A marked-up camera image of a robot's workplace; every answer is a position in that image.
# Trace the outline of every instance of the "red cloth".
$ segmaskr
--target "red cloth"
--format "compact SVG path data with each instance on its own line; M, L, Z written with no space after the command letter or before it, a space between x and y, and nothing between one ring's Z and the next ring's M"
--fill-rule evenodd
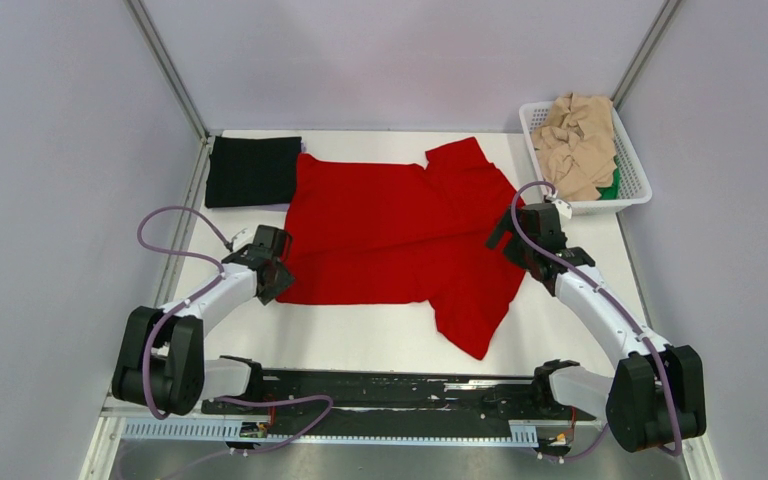
M299 155L285 230L304 305L428 300L437 330L484 358L524 270L484 246L515 193L475 138L426 152L428 167Z

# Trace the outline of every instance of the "tan fabric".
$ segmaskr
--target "tan fabric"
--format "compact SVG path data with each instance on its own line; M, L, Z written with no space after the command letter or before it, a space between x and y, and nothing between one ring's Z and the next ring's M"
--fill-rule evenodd
M611 99L571 93L555 100L543 125L531 133L543 178L567 201L598 200L614 169Z

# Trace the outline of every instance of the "table surface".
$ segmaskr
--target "table surface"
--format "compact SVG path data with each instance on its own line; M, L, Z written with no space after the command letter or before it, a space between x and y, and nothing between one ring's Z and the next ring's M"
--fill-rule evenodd
M425 151L475 136L487 159L516 188L535 179L521 134L454 132L226 131L226 137L301 136L306 151L332 162L425 165ZM537 189L526 195L537 201ZM241 207L204 213L227 237L259 224L283 226L285 211ZM568 245L583 247L611 288L642 317L640 297L616 215L574 217L564 226ZM218 258L227 251L204 222L193 229L189 250ZM175 298L215 274L196 259L183 262ZM205 339L205 358L234 355L267 368L531 375L556 358L613 376L599 344L579 319L540 283L526 276L479 361L439 334L428 302L407 305L300 306L251 301L232 312Z

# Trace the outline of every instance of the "white plastic basket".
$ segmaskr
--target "white plastic basket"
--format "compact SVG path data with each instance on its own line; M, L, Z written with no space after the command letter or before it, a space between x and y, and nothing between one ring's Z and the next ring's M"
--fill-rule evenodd
M540 164L537 162L537 155L534 153L534 143L531 141L531 132L543 125L546 117L549 116L549 109L553 102L526 103L519 109L519 119L522 122L522 131L525 133L525 144L528 149L528 155L531 157L531 163L534 165L534 172L538 180L543 180L543 172L540 171ZM588 202L570 202L573 215L591 215L596 213L616 213L629 205L646 203L652 199L652 188L649 186L649 180L643 167L640 165L640 159L634 147L631 146L631 140L628 139L628 133L623 127L616 109L611 109L614 118L614 145L617 148L617 167L620 169L620 190L616 200L593 200ZM541 187L543 195L549 194L548 187Z

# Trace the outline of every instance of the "gray wall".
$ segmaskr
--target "gray wall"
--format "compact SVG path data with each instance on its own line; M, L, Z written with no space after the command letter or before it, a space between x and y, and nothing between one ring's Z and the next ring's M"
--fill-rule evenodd
M77 476L196 148L123 2L0 2L0 479Z
M654 190L623 227L656 326L703 357L724 478L768 478L768 2L677 15L620 112Z
M207 126L521 131L611 94L662 0L146 0Z

